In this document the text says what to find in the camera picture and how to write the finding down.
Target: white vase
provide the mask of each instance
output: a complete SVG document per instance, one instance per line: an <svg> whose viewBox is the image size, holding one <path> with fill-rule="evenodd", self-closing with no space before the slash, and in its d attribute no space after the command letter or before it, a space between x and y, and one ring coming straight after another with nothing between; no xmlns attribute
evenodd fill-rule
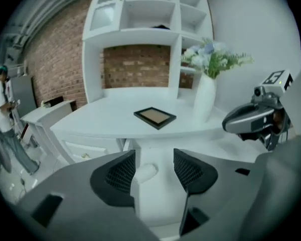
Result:
<svg viewBox="0 0 301 241"><path fill-rule="evenodd" d="M207 122L214 106L216 80L202 73L194 101L193 117L197 122Z"/></svg>

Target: drawer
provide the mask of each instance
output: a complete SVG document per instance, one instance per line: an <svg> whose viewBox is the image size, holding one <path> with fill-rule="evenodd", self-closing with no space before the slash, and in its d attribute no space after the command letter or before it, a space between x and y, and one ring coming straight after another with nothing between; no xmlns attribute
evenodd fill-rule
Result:
<svg viewBox="0 0 301 241"><path fill-rule="evenodd" d="M123 149L120 139L91 138L64 134L58 135L58 138L71 144L107 148L109 154L121 152Z"/></svg>
<svg viewBox="0 0 301 241"><path fill-rule="evenodd" d="M65 142L73 157L80 160L94 159L109 154L105 147L92 147Z"/></svg>
<svg viewBox="0 0 301 241"><path fill-rule="evenodd" d="M123 150L124 140L121 139L91 138L65 133L55 133L55 135L76 163L122 152Z"/></svg>

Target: white flower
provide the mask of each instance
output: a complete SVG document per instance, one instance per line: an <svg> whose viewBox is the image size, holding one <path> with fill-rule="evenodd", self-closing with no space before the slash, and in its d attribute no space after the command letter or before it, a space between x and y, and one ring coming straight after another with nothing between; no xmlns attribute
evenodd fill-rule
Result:
<svg viewBox="0 0 301 241"><path fill-rule="evenodd" d="M205 56L205 55L207 54L204 48L201 48L200 50L198 50L197 53L198 53L200 56Z"/></svg>
<svg viewBox="0 0 301 241"><path fill-rule="evenodd" d="M224 58L223 60L220 61L220 64L225 67L227 64L228 60L226 58Z"/></svg>
<svg viewBox="0 0 301 241"><path fill-rule="evenodd" d="M223 52L223 53L227 52L227 47L225 43L214 42L213 45L214 45L214 52Z"/></svg>
<svg viewBox="0 0 301 241"><path fill-rule="evenodd" d="M192 57L193 55L195 55L195 52L194 52L194 50L191 49L191 48L186 49L186 51L184 52L184 56L187 57L187 58L190 58L190 57Z"/></svg>
<svg viewBox="0 0 301 241"><path fill-rule="evenodd" d="M197 46L191 46L190 49L192 49L195 53L201 48L200 45Z"/></svg>
<svg viewBox="0 0 301 241"><path fill-rule="evenodd" d="M203 47L203 52L206 54L212 54L214 52L214 44L213 43L207 43Z"/></svg>
<svg viewBox="0 0 301 241"><path fill-rule="evenodd" d="M192 58L191 64L201 68L201 69L206 69L210 65L210 60L211 60L211 55L205 54L204 56L196 55Z"/></svg>

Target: floor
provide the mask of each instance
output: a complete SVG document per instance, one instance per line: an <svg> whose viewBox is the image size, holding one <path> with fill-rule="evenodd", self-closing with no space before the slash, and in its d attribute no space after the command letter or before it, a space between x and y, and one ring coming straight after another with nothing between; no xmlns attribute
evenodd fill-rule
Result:
<svg viewBox="0 0 301 241"><path fill-rule="evenodd" d="M47 156L40 147L29 147L26 152L31 159L41 162L39 170L34 175L30 176L11 154L12 172L8 173L3 167L0 167L0 191L3 197L13 204L16 204L26 192L29 192L55 171L67 165L63 160Z"/></svg>

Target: red brick wall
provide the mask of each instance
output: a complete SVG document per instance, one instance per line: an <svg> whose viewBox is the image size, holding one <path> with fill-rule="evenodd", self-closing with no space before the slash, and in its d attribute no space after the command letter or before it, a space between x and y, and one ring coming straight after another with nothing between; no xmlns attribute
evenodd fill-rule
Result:
<svg viewBox="0 0 301 241"><path fill-rule="evenodd" d="M91 0L77 0L58 12L25 48L28 73L33 76L37 105L57 96L87 103L81 68L82 32ZM167 86L170 47L132 45L107 48L103 57L103 87ZM180 87L192 78L181 74Z"/></svg>

